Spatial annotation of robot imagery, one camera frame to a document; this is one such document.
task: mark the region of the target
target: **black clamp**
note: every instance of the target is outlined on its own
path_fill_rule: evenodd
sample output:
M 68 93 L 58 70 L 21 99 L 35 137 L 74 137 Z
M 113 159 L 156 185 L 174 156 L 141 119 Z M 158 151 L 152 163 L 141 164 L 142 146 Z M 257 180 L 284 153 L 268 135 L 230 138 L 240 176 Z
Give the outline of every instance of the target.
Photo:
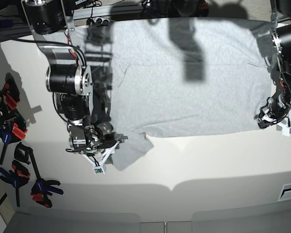
M 19 90 L 14 78 L 10 73 L 7 73 L 5 81 L 5 85 L 0 91 L 2 98 L 0 103 L 0 138 L 4 143 L 0 165 L 3 164 L 8 145 L 23 140 L 27 132 L 26 121 L 16 109 L 19 103 Z
M 53 193 L 57 193 L 62 195 L 64 192 L 63 190 L 53 187 L 52 185 L 60 185 L 61 183 L 59 181 L 55 180 L 44 180 L 40 176 L 40 172 L 38 170 L 38 166 L 36 164 L 33 150 L 30 147 L 24 146 L 21 142 L 16 146 L 15 152 L 14 152 L 14 158 L 23 162 L 29 164 L 29 157 L 31 159 L 31 163 L 35 172 L 35 175 L 37 177 L 37 180 L 35 181 L 35 184 L 32 187 L 32 191 L 30 195 L 32 196 L 32 200 L 37 202 L 38 204 L 41 204 L 47 208 L 52 207 L 52 202 L 48 198 L 48 196 L 52 196 Z
M 7 172 L 2 167 L 0 167 L 0 173 L 2 174 L 2 176 L 0 176 L 0 179 L 6 183 L 11 184 L 15 188 L 16 205 L 17 207 L 19 207 L 20 206 L 19 188 L 28 183 L 30 173 L 22 164 L 20 164 L 16 160 L 12 162 L 12 168 L 14 169 L 14 172 L 11 170 Z

